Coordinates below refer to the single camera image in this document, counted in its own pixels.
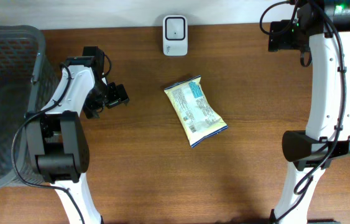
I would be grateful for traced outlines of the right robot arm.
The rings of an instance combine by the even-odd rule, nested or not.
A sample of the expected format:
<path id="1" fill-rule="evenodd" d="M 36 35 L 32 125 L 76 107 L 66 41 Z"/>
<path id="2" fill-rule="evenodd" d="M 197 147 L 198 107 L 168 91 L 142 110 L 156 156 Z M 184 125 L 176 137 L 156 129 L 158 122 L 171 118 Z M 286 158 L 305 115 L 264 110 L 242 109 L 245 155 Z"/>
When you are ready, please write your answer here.
<path id="1" fill-rule="evenodd" d="M 350 1 L 292 1 L 288 20 L 273 21 L 268 50 L 299 50 L 313 69 L 306 128 L 286 131 L 287 176 L 271 223 L 306 223 L 316 185 L 331 162 L 350 156 Z"/>

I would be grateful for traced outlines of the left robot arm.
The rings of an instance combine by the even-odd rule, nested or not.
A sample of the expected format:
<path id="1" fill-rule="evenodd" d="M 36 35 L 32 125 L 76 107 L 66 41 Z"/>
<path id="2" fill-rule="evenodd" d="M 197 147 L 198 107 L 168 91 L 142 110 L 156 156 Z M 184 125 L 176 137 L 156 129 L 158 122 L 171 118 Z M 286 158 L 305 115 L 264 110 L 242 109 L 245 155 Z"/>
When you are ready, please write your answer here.
<path id="1" fill-rule="evenodd" d="M 80 115 L 98 118 L 104 109 L 129 102 L 124 85 L 107 81 L 106 62 L 109 57 L 97 46 L 68 57 L 53 96 L 22 127 L 32 170 L 43 178 L 38 187 L 56 191 L 70 223 L 103 222 L 87 183 L 90 150 Z"/>

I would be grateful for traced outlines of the yellow chips bag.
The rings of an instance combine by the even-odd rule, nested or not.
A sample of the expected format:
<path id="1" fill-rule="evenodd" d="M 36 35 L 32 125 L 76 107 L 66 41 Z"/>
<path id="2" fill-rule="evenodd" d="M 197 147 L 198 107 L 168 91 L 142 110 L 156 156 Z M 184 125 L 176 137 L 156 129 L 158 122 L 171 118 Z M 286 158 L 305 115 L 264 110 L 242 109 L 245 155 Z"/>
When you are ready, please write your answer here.
<path id="1" fill-rule="evenodd" d="M 164 89 L 191 147 L 228 129 L 222 117 L 208 103 L 200 81 L 198 75 Z"/>

